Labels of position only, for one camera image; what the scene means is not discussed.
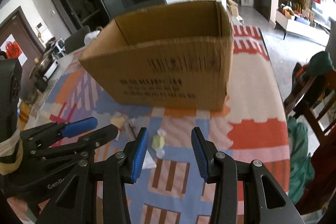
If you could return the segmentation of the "white red striped packet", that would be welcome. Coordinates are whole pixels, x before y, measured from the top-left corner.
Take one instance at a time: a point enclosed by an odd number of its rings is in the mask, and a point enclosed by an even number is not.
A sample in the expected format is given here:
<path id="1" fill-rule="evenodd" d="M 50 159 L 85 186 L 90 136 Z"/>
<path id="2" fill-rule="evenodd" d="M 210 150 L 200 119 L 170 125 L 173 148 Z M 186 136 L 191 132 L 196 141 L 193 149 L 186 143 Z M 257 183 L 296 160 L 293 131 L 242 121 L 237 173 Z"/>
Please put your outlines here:
<path id="1" fill-rule="evenodd" d="M 120 133 L 123 129 L 123 126 L 125 124 L 125 122 L 128 120 L 128 116 L 126 114 L 120 113 L 120 112 L 114 112 L 111 119 L 110 119 L 110 123 L 115 125 L 118 129 L 118 133 L 117 136 L 115 138 L 116 141 L 118 141 Z"/>

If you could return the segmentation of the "pale green candy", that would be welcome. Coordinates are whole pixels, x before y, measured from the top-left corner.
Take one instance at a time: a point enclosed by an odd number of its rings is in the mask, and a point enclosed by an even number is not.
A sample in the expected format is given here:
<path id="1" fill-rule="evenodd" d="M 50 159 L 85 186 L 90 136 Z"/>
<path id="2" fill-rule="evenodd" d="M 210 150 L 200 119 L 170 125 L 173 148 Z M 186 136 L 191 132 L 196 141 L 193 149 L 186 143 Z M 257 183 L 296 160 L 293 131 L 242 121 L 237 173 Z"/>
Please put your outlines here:
<path id="1" fill-rule="evenodd" d="M 159 159 L 163 159 L 165 155 L 165 150 L 164 150 L 165 136 L 166 136 L 166 132 L 162 128 L 159 128 L 157 130 L 157 134 L 153 136 L 151 147 L 152 149 L 154 149 L 154 151 L 156 152 L 156 156 Z"/>

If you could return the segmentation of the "white snack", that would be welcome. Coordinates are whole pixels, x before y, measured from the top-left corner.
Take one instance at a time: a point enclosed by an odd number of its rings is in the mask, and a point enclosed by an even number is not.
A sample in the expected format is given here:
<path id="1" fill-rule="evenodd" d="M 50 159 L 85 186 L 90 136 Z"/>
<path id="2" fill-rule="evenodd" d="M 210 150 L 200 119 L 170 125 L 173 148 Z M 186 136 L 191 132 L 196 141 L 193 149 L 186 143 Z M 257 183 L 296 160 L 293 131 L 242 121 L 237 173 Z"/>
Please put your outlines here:
<path id="1" fill-rule="evenodd" d="M 143 161 L 142 169 L 153 169 L 155 168 L 156 162 L 153 160 L 152 156 L 150 155 L 149 151 L 146 151 L 145 158 Z"/>

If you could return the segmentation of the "colourful patterned tablecloth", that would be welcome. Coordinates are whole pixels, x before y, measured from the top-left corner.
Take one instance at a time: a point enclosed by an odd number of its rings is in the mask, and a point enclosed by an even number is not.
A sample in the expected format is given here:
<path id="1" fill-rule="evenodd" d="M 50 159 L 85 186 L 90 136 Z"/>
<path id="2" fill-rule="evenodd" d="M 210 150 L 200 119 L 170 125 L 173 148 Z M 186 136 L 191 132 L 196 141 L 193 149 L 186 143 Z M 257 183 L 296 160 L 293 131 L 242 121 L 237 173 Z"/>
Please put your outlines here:
<path id="1" fill-rule="evenodd" d="M 289 189 L 289 141 L 282 99 L 261 31 L 234 26 L 228 96 L 221 111 L 121 105 L 80 66 L 80 52 L 61 59 L 46 95 L 35 103 L 27 127 L 93 116 L 110 124 L 116 114 L 134 119 L 150 136 L 165 131 L 164 155 L 126 187 L 133 223 L 207 223 L 215 193 L 199 175 L 191 130 L 199 127 L 218 150 L 238 161 L 261 160 Z"/>

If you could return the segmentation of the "electric cooking pot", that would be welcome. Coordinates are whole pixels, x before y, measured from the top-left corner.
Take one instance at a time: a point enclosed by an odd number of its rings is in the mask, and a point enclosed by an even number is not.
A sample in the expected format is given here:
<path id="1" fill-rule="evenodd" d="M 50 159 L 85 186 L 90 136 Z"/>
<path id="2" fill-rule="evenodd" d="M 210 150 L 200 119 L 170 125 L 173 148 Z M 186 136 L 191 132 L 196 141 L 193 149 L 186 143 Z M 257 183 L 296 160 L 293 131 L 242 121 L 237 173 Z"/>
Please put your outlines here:
<path id="1" fill-rule="evenodd" d="M 52 53 L 52 50 L 46 51 L 30 72 L 29 78 L 41 77 L 48 80 L 56 71 L 59 63 Z"/>

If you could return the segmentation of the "green cloth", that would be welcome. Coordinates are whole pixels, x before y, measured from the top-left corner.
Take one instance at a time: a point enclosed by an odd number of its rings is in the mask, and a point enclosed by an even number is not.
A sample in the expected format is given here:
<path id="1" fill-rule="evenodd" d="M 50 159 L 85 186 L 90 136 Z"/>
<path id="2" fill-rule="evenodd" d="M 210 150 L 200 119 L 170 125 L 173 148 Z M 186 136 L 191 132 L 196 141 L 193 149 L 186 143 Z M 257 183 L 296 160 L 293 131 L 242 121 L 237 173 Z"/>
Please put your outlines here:
<path id="1" fill-rule="evenodd" d="M 290 180 L 288 196 L 293 204 L 303 196 L 309 182 L 314 179 L 315 171 L 308 153 L 307 125 L 294 117 L 286 119 L 290 143 Z"/>

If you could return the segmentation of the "red paper door poster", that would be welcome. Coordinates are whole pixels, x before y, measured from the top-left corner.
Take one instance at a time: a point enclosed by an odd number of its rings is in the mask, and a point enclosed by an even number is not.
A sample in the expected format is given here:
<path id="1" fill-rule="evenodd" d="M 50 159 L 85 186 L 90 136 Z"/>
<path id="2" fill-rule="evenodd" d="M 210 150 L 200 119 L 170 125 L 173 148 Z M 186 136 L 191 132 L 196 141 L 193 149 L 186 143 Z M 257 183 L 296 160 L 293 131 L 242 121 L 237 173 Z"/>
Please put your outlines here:
<path id="1" fill-rule="evenodd" d="M 3 42 L 1 42 L 1 51 L 4 51 L 9 59 L 17 58 L 21 66 L 23 66 L 27 61 L 27 56 L 24 54 L 12 34 L 10 34 Z"/>

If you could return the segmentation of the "grey dining chair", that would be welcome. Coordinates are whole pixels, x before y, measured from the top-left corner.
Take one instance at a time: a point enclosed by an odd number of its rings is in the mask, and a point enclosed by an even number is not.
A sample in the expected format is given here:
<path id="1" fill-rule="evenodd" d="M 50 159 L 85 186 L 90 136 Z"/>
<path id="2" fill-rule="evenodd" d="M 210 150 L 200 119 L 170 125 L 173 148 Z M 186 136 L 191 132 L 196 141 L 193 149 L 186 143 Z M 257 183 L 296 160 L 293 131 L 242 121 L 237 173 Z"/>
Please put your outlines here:
<path id="1" fill-rule="evenodd" d="M 66 54 L 70 54 L 74 52 L 75 50 L 78 50 L 81 47 L 85 46 L 84 38 L 86 34 L 90 33 L 89 26 L 84 26 L 83 28 L 77 30 L 74 34 L 69 36 L 64 41 L 65 51 Z"/>

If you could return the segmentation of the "floral tissue pouch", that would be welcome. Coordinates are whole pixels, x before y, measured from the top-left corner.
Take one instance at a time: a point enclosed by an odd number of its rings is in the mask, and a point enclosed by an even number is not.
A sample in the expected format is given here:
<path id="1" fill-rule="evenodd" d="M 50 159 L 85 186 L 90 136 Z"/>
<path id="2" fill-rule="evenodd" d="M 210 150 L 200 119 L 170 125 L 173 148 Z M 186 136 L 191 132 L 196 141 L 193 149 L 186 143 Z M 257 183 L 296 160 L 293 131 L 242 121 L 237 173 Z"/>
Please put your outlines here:
<path id="1" fill-rule="evenodd" d="M 98 37 L 100 32 L 101 32 L 100 30 L 96 30 L 96 31 L 87 33 L 84 37 L 84 44 L 86 46 L 90 45 L 90 43 L 92 43 L 92 41 Z"/>

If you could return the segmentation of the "wooden chair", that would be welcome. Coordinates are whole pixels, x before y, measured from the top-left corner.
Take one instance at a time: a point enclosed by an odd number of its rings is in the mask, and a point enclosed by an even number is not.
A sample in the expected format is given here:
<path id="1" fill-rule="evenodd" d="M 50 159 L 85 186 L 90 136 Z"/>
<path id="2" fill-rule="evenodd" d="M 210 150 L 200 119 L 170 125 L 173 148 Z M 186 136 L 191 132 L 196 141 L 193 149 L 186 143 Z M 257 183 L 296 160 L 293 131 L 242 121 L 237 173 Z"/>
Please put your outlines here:
<path id="1" fill-rule="evenodd" d="M 304 76 L 284 100 L 285 113 L 294 111 L 295 119 L 304 116 L 319 141 L 311 157 L 314 179 L 307 184 L 295 206 L 301 215 L 322 209 L 335 196 L 335 121 L 326 129 L 319 124 L 335 104 L 335 96 L 318 114 L 313 112 L 328 92 L 335 92 L 335 69 L 318 76 Z"/>

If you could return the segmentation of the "brown cardboard box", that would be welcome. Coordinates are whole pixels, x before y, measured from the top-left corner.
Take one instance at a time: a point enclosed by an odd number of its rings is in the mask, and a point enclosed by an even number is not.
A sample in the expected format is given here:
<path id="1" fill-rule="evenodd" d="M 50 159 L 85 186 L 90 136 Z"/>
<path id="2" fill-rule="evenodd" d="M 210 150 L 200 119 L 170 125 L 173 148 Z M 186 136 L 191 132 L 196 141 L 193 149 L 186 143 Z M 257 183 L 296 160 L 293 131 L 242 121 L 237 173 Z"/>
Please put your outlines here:
<path id="1" fill-rule="evenodd" d="M 222 3 L 195 0 L 116 16 L 79 61 L 120 104 L 220 111 L 233 51 Z"/>

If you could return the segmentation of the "white low tv cabinet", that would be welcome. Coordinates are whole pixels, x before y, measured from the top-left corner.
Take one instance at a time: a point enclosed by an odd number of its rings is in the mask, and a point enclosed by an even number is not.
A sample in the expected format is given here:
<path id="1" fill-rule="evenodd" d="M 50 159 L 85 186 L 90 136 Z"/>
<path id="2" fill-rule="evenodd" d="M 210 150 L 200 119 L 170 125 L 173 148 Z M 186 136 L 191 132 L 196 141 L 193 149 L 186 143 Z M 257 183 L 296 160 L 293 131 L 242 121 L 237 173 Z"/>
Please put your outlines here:
<path id="1" fill-rule="evenodd" d="M 276 11 L 276 26 L 283 30 L 283 39 L 286 38 L 287 34 L 290 34 L 303 37 L 324 47 L 327 46 L 329 41 L 330 35 L 326 31 L 289 19 L 280 11 Z"/>

